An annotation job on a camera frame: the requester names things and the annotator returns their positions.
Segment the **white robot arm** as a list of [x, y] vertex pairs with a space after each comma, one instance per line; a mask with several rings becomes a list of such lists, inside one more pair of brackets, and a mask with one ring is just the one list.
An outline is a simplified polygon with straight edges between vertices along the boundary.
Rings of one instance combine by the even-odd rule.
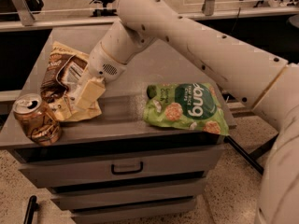
[[161, 39], [278, 130], [263, 173], [255, 224], [299, 224], [299, 66], [201, 23], [164, 0], [116, 0], [115, 22], [78, 84], [85, 108], [134, 56]]

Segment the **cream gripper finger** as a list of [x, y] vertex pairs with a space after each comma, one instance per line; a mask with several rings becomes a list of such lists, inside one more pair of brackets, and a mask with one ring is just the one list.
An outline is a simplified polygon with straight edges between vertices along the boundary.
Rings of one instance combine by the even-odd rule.
[[76, 69], [71, 68], [67, 75], [68, 96], [71, 101], [75, 101], [81, 94], [84, 85], [92, 78], [90, 72], [85, 69], [79, 73]]
[[93, 77], [79, 85], [75, 106], [80, 109], [87, 109], [105, 91], [105, 81], [102, 78]]

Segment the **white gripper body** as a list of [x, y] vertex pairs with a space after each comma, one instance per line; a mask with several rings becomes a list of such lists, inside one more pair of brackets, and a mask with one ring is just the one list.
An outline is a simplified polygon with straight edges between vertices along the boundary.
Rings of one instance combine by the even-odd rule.
[[112, 59], [98, 43], [90, 53], [88, 71], [93, 77], [101, 77], [105, 82], [116, 80], [126, 67]]

